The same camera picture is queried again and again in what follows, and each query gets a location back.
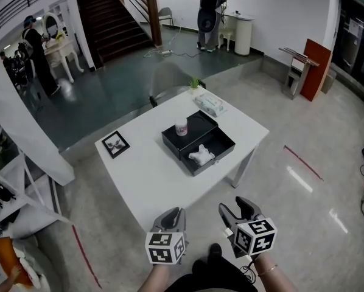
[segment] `trash can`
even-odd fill
[[[337,73],[330,69],[327,73],[327,77],[323,83],[323,86],[321,87],[321,92],[327,94],[329,89],[331,89],[332,85],[334,84],[334,81],[336,79]]]

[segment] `white vanity table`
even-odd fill
[[[77,66],[78,70],[80,72],[84,72],[84,70],[79,66],[78,55],[72,46],[73,41],[69,40],[69,38],[65,35],[61,26],[61,22],[55,14],[45,14],[43,18],[43,32],[45,34],[50,34],[52,37],[51,40],[46,43],[46,49],[44,50],[44,54],[47,58],[49,66],[51,67],[51,74],[54,76],[54,78],[56,78],[53,68],[59,64],[62,64],[67,73],[69,81],[73,83],[74,79],[71,75],[70,69],[68,68],[66,57],[72,54],[74,56],[75,65]],[[53,37],[56,37],[58,33],[62,33],[63,37],[61,37],[59,40],[53,39]]]

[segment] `hand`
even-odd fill
[[[20,266],[14,266],[12,268],[12,271],[10,272],[10,277],[13,279],[13,280],[16,280],[18,278],[18,276],[21,274],[21,267]]]

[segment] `stool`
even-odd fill
[[[224,37],[226,37],[226,39],[228,40],[226,50],[229,52],[229,43],[231,41],[231,37],[234,34],[235,34],[234,29],[220,28],[219,29],[219,49],[221,48],[221,45],[224,43]]]

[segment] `red tape line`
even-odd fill
[[[290,151],[294,156],[297,157],[298,160],[300,160],[309,170],[311,170],[319,179],[321,179],[324,182],[323,178],[320,177],[320,175],[314,169],[312,169],[312,167],[308,163],[306,163],[302,158],[300,158],[300,156],[298,156],[298,154],[296,154],[293,150],[288,148],[288,146],[286,146],[286,145],[284,146],[284,149],[287,149],[288,151]]]
[[[93,275],[94,280],[97,282],[98,287],[100,287],[100,289],[102,290],[102,287],[101,287],[101,285],[99,284],[99,281],[98,281],[98,279],[97,279],[97,277],[96,277],[96,275],[95,275],[95,273],[94,273],[94,271],[93,271],[93,269],[92,269],[92,267],[91,267],[91,265],[90,265],[90,262],[89,262],[89,260],[87,259],[87,256],[86,256],[86,254],[85,254],[85,250],[83,250],[83,246],[82,246],[82,244],[81,244],[81,242],[80,242],[80,240],[79,240],[78,233],[77,233],[77,230],[75,229],[75,226],[74,226],[74,225],[72,225],[72,230],[74,231],[74,235],[75,235],[75,238],[77,239],[77,243],[78,243],[78,245],[79,245],[80,252],[82,253],[83,258],[84,258],[84,259],[85,259],[85,261],[86,261],[87,267],[89,268],[89,270],[90,270],[91,274]]]

